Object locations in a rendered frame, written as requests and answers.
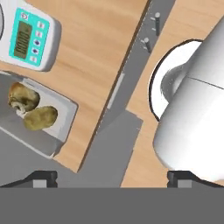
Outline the grey vegetable container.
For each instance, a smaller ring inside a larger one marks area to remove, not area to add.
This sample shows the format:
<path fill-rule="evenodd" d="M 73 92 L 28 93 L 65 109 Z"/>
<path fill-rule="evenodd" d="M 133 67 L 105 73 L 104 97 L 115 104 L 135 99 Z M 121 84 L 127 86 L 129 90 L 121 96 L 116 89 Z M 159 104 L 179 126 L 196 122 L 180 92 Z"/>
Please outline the grey vegetable container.
<path fill-rule="evenodd" d="M 39 106 L 53 106 L 58 110 L 58 117 L 53 126 L 42 130 L 28 130 L 23 125 L 23 117 L 11 108 L 8 101 L 10 86 L 20 82 L 39 93 Z M 60 152 L 71 130 L 78 104 L 49 87 L 9 71 L 0 71 L 0 131 L 11 136 L 21 144 L 45 158 L 52 158 Z"/>

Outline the dark grey cylindrical knob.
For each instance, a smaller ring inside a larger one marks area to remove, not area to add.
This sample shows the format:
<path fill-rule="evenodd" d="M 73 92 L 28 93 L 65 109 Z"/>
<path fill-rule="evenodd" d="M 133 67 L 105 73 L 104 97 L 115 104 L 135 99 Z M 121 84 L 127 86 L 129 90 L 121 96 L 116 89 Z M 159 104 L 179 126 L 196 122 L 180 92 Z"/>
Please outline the dark grey cylindrical knob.
<path fill-rule="evenodd" d="M 151 53 L 151 43 L 149 38 L 141 39 L 141 42 L 145 45 L 145 49 L 148 51 L 148 53 Z"/>
<path fill-rule="evenodd" d="M 156 12 L 155 15 L 151 18 L 151 20 L 155 22 L 155 27 L 153 28 L 153 30 L 156 32 L 157 36 L 159 36 L 160 34 L 160 16 L 161 14 L 159 12 Z"/>

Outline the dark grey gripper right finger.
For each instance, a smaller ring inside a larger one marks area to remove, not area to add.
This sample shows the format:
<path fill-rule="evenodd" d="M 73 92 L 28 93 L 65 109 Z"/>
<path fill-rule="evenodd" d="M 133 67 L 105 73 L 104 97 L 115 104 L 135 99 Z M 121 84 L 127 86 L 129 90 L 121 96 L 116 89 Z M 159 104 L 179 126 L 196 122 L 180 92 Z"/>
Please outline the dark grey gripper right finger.
<path fill-rule="evenodd" d="M 190 171 L 168 171 L 167 179 L 167 186 L 171 188 L 194 188 L 199 186 L 223 188 L 223 185 L 200 179 Z"/>

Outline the white kitchen scale teal panel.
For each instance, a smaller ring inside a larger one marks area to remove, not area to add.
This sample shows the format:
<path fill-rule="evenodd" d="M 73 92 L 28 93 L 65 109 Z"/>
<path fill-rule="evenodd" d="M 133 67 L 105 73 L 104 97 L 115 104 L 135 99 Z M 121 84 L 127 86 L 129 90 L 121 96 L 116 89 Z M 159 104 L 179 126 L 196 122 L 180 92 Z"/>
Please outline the white kitchen scale teal panel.
<path fill-rule="evenodd" d="M 25 0 L 0 0 L 0 61 L 48 72 L 56 60 L 61 23 Z"/>

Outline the yellow-brown potato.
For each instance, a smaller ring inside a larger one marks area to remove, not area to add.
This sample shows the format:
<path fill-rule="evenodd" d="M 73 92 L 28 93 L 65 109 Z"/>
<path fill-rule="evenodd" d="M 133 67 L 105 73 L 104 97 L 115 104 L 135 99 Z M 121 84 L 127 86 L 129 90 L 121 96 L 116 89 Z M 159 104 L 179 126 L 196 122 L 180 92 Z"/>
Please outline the yellow-brown potato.
<path fill-rule="evenodd" d="M 54 125 L 58 110 L 53 106 L 43 106 L 28 112 L 24 117 L 24 126 L 28 130 L 43 130 Z"/>

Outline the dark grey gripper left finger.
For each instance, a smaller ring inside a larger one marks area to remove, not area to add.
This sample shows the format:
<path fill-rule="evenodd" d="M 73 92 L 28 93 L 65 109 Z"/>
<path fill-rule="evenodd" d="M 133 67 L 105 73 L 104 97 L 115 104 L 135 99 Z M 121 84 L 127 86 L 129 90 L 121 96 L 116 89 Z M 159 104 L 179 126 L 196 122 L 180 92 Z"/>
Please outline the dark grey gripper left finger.
<path fill-rule="evenodd" d="M 0 185 L 0 188 L 57 188 L 57 177 L 56 171 L 34 171 L 26 178 Z"/>

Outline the white round black-rimmed object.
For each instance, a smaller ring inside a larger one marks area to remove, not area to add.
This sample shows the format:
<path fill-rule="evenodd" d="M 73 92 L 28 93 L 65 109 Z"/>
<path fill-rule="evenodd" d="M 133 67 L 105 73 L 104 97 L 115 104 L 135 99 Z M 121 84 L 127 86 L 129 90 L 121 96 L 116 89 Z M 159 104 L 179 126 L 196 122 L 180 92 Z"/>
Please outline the white round black-rimmed object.
<path fill-rule="evenodd" d="M 224 179 L 224 15 L 203 39 L 172 47 L 155 65 L 148 102 L 153 149 L 172 171 Z"/>

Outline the grey cupboard front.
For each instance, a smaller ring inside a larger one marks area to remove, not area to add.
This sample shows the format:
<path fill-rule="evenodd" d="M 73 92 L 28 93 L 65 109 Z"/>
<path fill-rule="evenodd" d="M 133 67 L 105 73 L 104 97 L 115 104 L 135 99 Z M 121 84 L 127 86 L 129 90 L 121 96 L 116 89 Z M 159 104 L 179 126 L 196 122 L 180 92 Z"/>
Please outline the grey cupboard front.
<path fill-rule="evenodd" d="M 162 31 L 177 0 L 147 0 L 133 38 L 118 70 L 115 84 L 109 94 L 100 123 L 94 133 L 84 163 L 77 173 L 78 187 L 118 187 L 123 181 L 135 141 L 143 120 L 127 110 L 127 105 L 158 41 L 151 18 L 156 12 L 160 16 Z M 151 53 L 145 49 L 141 39 L 149 38 Z M 121 73 L 125 76 L 115 96 L 111 109 L 109 99 Z"/>

